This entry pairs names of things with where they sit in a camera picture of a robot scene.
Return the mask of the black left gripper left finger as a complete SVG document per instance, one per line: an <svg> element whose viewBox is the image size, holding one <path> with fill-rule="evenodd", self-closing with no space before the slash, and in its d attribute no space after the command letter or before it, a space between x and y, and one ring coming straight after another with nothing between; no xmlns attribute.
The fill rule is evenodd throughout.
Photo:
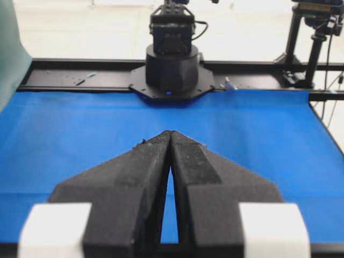
<svg viewBox="0 0 344 258"><path fill-rule="evenodd" d="M85 257L138 257L160 242L170 131L60 182L51 203L91 203Z"/></svg>

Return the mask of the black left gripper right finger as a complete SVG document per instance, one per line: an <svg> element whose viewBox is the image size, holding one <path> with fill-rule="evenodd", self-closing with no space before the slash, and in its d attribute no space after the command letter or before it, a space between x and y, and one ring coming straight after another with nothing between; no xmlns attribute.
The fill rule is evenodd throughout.
<svg viewBox="0 0 344 258"><path fill-rule="evenodd" d="M171 132L178 237L192 257L243 257L240 202L282 203L266 178Z"/></svg>

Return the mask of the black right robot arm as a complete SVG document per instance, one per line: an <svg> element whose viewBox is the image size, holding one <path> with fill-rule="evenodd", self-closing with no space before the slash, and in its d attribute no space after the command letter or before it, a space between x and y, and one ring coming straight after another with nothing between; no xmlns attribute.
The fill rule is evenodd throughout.
<svg viewBox="0 0 344 258"><path fill-rule="evenodd" d="M193 45L198 21L188 1L164 1L150 16L153 42L145 64L130 73L128 87L152 99L192 99L215 87L213 72L200 64Z"/></svg>

